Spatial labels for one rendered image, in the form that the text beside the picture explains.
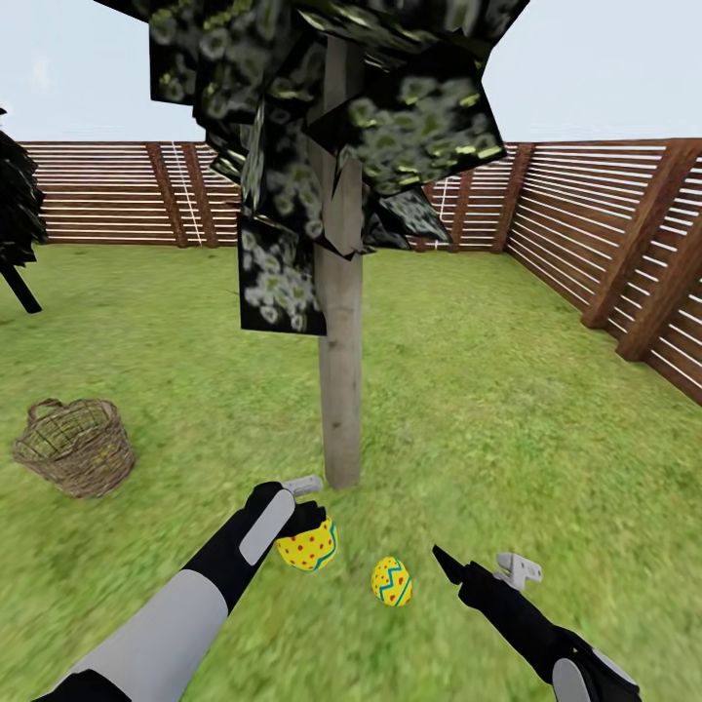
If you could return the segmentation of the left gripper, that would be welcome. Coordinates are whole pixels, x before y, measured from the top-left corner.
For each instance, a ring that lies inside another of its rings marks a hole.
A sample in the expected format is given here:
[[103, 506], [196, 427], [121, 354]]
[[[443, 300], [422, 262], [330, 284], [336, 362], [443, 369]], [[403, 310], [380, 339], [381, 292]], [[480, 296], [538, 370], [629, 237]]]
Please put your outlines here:
[[312, 500], [311, 502], [303, 502], [302, 504], [296, 504], [296, 507], [298, 518], [292, 531], [282, 533], [281, 535], [278, 535], [276, 539], [294, 537], [305, 531], [318, 529], [322, 522], [327, 521], [325, 507], [317, 506], [317, 502], [315, 502], [315, 500]]

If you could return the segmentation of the wicker basket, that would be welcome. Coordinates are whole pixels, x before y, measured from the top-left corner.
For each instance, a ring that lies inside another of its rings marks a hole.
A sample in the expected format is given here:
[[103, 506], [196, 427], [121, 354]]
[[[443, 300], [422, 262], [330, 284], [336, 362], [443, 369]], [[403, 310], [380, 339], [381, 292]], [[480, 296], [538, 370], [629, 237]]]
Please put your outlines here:
[[[41, 422], [69, 410], [70, 405], [58, 399], [44, 398], [30, 405], [28, 425], [11, 442], [11, 457], [17, 464], [28, 467], [48, 483], [80, 500], [104, 496], [119, 487], [130, 477], [137, 463], [137, 456], [114, 403], [95, 398], [90, 398], [88, 403], [99, 406], [101, 413], [108, 418], [103, 426], [92, 424], [74, 434], [72, 443], [63, 450], [41, 457], [27, 456], [20, 450], [25, 435], [29, 435]], [[53, 409], [36, 418], [38, 407]]]

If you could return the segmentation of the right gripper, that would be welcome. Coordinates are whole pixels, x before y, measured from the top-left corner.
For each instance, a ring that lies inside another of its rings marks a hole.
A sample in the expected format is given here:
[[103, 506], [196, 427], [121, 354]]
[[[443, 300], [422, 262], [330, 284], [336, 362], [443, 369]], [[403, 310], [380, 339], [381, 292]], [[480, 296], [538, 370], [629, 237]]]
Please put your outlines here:
[[460, 585], [459, 598], [468, 606], [480, 610], [490, 623], [516, 647], [516, 631], [522, 619], [537, 608], [520, 592], [508, 586], [504, 580], [497, 580], [482, 567], [472, 563], [464, 566], [450, 557], [437, 545], [432, 549], [448, 579]]

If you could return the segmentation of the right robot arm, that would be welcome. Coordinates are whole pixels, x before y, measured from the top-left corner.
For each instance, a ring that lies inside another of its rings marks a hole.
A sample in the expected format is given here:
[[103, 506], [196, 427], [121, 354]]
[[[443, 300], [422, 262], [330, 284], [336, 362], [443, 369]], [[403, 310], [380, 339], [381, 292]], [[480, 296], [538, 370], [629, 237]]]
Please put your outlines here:
[[432, 549], [448, 579], [460, 585], [459, 598], [480, 610], [555, 688], [557, 702], [643, 702], [637, 683], [615, 662], [573, 631], [555, 627], [522, 594], [526, 580], [542, 581], [541, 565], [513, 553], [498, 553], [494, 574], [464, 566], [437, 545]]

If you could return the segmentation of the easter egg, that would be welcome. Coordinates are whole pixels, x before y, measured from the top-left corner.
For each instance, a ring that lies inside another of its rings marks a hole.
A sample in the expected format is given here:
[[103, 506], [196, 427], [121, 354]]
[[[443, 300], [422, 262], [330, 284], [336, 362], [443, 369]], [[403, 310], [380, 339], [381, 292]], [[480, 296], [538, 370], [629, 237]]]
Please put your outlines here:
[[277, 539], [282, 559], [297, 570], [313, 571], [326, 566], [334, 557], [338, 544], [336, 526], [330, 516], [318, 529], [294, 537]]
[[407, 604], [412, 595], [410, 574], [401, 561], [393, 557], [385, 557], [377, 564], [371, 585], [375, 595], [391, 606]]

